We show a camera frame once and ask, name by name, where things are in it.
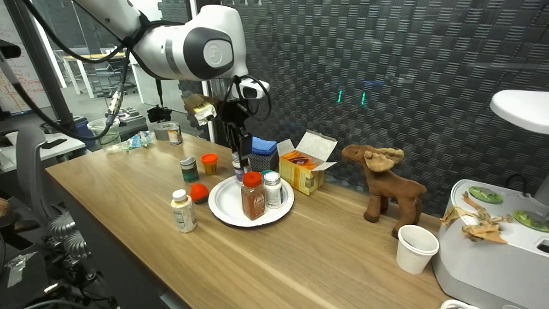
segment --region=blue sponge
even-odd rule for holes
[[[251,151],[256,155],[270,156],[276,151],[276,142],[264,141],[254,136],[251,142]]]

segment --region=white appliance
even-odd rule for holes
[[[503,119],[527,130],[549,134],[549,92],[504,90],[492,98],[492,110]],[[549,214],[549,177],[535,197],[522,192],[460,180],[453,188],[446,210],[455,205],[469,212],[476,210],[462,195],[471,186],[498,193],[502,204],[490,204],[469,196],[492,216],[524,210],[544,220]],[[439,253],[433,269],[443,291],[480,309],[549,308],[549,233],[526,227],[516,220],[500,223],[501,238],[508,244],[473,242],[462,227],[478,224],[472,217],[461,217],[439,230]]]

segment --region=cardboard box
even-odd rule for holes
[[[324,183],[324,171],[336,162],[326,162],[337,140],[309,131],[294,148],[292,141],[277,144],[279,173],[293,188],[310,195]]]

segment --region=orange container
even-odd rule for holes
[[[207,153],[200,158],[204,165],[206,175],[217,174],[217,155],[215,153]]]

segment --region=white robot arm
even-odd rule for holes
[[[128,0],[75,2],[120,40],[141,27],[141,13]],[[248,74],[240,15],[235,9],[222,5],[202,7],[185,25],[148,30],[134,46],[133,54],[140,66],[157,79],[200,81]],[[263,96],[259,85],[244,81],[240,88],[246,98]],[[261,83],[268,91],[269,84]]]

